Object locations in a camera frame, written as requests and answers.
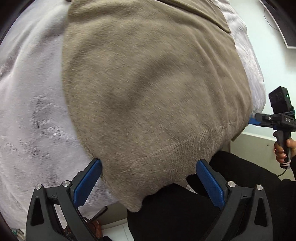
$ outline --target finger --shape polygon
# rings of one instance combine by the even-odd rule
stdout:
[[[284,149],[277,142],[274,143],[274,149],[278,153],[284,153]]]
[[[284,153],[278,153],[278,152],[275,152],[276,156],[279,158],[279,159],[285,159],[287,158],[286,154]]]
[[[287,147],[289,147],[289,148],[296,148],[296,141],[294,141],[292,139],[288,139],[287,140]]]
[[[280,159],[280,158],[277,157],[277,156],[276,156],[276,160],[277,160],[277,162],[279,162],[279,163],[284,163],[284,162],[285,162],[283,159]]]

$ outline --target white fabric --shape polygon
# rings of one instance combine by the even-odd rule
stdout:
[[[232,31],[253,97],[253,114],[265,101],[263,77],[246,27],[227,0],[213,0]],[[60,185],[90,159],[67,113],[62,82],[62,36],[69,3],[35,0],[0,45],[0,211],[8,225],[24,228],[34,187]],[[80,211],[91,217],[114,203],[101,179]],[[59,211],[62,224],[65,221]]]
[[[228,0],[212,0],[220,8],[231,30],[235,48],[246,71],[252,93],[253,109],[251,115],[261,113],[266,103],[263,74],[253,46],[247,35],[247,27]]]

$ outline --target hand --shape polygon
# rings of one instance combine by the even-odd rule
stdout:
[[[287,147],[291,148],[291,158],[296,156],[296,141],[289,139],[287,140]],[[276,155],[276,160],[279,163],[284,163],[284,159],[287,157],[284,153],[284,149],[279,146],[277,142],[274,143],[274,154]]]

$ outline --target taupe towel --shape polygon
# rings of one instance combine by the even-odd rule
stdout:
[[[72,121],[131,211],[247,124],[251,94],[208,0],[74,0],[63,46]]]

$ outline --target black pants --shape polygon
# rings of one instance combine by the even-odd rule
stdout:
[[[227,181],[239,186],[265,188],[271,209],[274,241],[296,240],[294,227],[295,182],[281,181],[275,174],[241,159],[219,151],[210,162]],[[199,194],[171,184],[145,197],[137,213],[128,212],[128,226],[135,241],[198,241],[220,212],[214,207],[196,174],[187,182]]]

